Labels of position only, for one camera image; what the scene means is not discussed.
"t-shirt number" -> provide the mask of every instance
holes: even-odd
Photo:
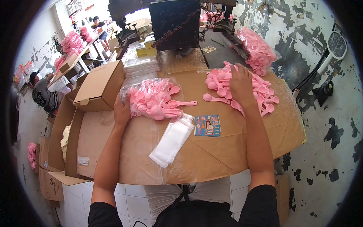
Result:
[[[44,107],[44,105],[46,104],[46,99],[44,98],[44,96],[41,92],[37,92],[36,99],[37,99],[37,103],[41,107]]]

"black cap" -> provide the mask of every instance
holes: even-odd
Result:
[[[34,85],[35,76],[39,73],[39,70],[36,72],[32,72],[29,77],[29,82]]]

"cardboard table surface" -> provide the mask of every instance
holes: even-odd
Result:
[[[160,185],[203,182],[230,176],[248,169],[246,160],[246,122],[241,113],[222,102],[205,102],[203,94],[218,97],[205,85],[205,72],[188,71],[165,75],[175,77],[184,101],[198,102],[182,110],[190,115],[218,114],[221,137],[194,136],[192,133],[166,169],[148,155],[158,144],[169,119],[155,121],[145,116],[132,118],[123,134],[119,161],[119,183]],[[264,78],[279,98],[273,113],[263,117],[273,157],[280,157],[304,141],[302,120],[296,102],[284,81],[273,73]],[[76,156],[88,157],[88,165],[77,163],[77,174],[93,178],[100,153],[114,124],[113,111],[84,113]]]

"gray shirt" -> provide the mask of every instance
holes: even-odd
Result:
[[[50,92],[47,88],[48,84],[49,78],[46,76],[35,84],[32,93],[34,102],[43,107],[46,112],[57,109],[59,104],[57,93]]]

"pink plastic pile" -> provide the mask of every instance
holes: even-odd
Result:
[[[30,162],[30,167],[35,170],[35,152],[37,150],[37,145],[34,143],[29,143],[28,145],[28,159]]]
[[[207,79],[205,80],[205,84],[207,84],[208,88],[216,90],[218,96],[222,98],[215,98],[207,93],[203,95],[203,99],[207,102],[219,101],[226,104],[231,104],[233,108],[237,109],[242,113],[243,116],[245,116],[241,105],[233,99],[229,90],[229,82],[232,78],[231,67],[235,67],[237,72],[238,67],[231,65],[227,61],[224,61],[223,63],[225,65],[223,69],[214,69],[212,72],[207,72]],[[274,110],[274,106],[270,104],[271,102],[276,104],[279,103],[278,97],[273,96],[275,92],[269,88],[270,85],[271,83],[269,81],[261,79],[261,77],[256,74],[252,74],[253,95],[258,103],[261,117],[267,113],[271,113]]]
[[[276,60],[276,54],[264,39],[250,28],[239,28],[237,36],[249,53],[246,64],[249,64],[257,75],[264,76],[271,63]]]
[[[78,56],[85,49],[87,43],[83,41],[82,37],[75,30],[72,30],[64,37],[61,45],[63,52],[67,53],[67,58],[62,55],[54,61],[55,74],[58,74],[60,67],[70,56],[73,54]]]
[[[172,94],[180,91],[168,79],[151,79],[141,82],[140,88],[131,87],[128,94],[130,97],[131,117],[149,116],[155,120],[183,116],[183,111],[176,107],[181,105],[194,106],[197,101],[178,102],[171,100]]]
[[[97,34],[92,31],[88,31],[87,27],[81,27],[81,36],[84,41],[90,43],[97,37]]]
[[[211,12],[204,12],[204,14],[199,17],[199,21],[208,22],[207,13],[211,15],[212,21],[215,21],[215,18],[213,17],[213,13],[211,13]],[[228,19],[232,20],[233,19],[233,14],[231,14]]]

